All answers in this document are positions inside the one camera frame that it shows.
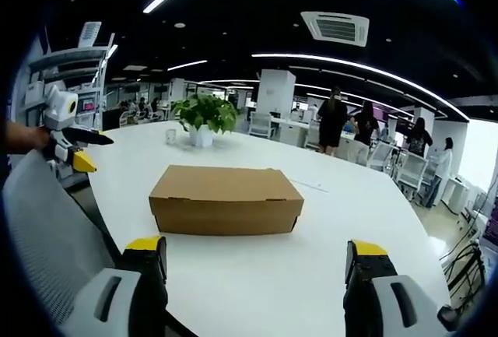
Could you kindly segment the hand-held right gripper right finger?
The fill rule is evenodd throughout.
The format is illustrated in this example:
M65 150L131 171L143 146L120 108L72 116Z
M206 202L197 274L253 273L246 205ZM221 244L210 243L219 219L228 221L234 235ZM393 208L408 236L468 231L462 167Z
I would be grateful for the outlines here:
M388 253L361 240L347 244L347 336L446 336L437 305L409 276L399 275Z

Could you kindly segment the person's left hand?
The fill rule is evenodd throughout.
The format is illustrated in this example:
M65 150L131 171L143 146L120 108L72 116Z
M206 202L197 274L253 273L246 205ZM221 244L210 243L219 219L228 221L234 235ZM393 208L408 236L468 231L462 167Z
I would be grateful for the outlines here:
M26 127L23 144L29 149L43 150L50 142L50 134L44 127Z

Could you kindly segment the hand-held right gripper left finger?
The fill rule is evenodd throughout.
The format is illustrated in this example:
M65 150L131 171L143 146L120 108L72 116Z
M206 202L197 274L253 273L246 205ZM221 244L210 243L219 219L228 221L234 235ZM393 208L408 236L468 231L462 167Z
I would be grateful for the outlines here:
M61 330L66 336L164 336L166 282L166 239L134 240L115 268L103 269L79 291Z

